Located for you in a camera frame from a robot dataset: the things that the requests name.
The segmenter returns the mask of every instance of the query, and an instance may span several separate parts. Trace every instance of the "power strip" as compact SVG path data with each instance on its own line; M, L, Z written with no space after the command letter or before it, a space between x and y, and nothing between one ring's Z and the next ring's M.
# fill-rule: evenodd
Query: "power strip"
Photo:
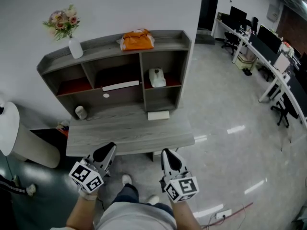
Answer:
M228 216L231 216L231 209L216 213L216 219L217 220L223 219L224 217L226 218Z

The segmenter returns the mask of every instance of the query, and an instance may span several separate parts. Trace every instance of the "orange bag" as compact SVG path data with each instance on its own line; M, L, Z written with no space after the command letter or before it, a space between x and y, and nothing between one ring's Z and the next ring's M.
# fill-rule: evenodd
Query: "orange bag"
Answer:
M123 35L121 50L150 49L154 47L154 38L148 30L139 29Z

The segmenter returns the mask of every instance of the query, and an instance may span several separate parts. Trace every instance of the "white shoe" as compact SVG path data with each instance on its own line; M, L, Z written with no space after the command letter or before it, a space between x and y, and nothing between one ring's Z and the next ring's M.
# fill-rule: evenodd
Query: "white shoe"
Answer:
M18 179L17 175L14 175L13 182L14 182L15 186L19 187L19 179Z
M132 185L131 176L128 174L123 174L123 176L121 177L121 182L123 183L123 186L125 186L126 184Z
M147 204L155 205L160 202L160 198L157 195L151 195L147 200Z
M36 192L36 186L34 184L31 184L25 190L27 191L28 195L32 197Z

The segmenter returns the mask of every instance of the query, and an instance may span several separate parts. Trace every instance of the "forearm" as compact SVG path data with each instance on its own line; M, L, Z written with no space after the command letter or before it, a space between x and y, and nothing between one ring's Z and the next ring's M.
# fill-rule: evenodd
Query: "forearm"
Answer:
M201 226L186 201L175 204L171 202L171 205L178 230L201 230Z
M87 201L79 196L66 226L76 230L91 230L93 228L95 203L96 201Z

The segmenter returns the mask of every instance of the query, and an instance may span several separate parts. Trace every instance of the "white wall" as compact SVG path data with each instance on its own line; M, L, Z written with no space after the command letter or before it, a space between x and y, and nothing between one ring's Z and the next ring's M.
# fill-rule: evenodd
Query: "white wall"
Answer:
M18 104L29 128L52 127L70 115L36 71L42 56L67 46L42 21L73 3L80 41L138 28L185 30L195 39L201 0L0 0L0 96Z
M274 30L276 30L280 17L275 23L267 19L267 12L270 4L274 4L275 6L278 6L280 8L281 16L283 4L280 3L279 0L218 0L216 15L218 12L229 14L231 6L234 6L247 13L246 18L248 20L252 20L253 17L257 17L259 20L258 27L263 24L268 28L273 28ZM217 28L214 33L214 37L224 38L224 30L221 28Z

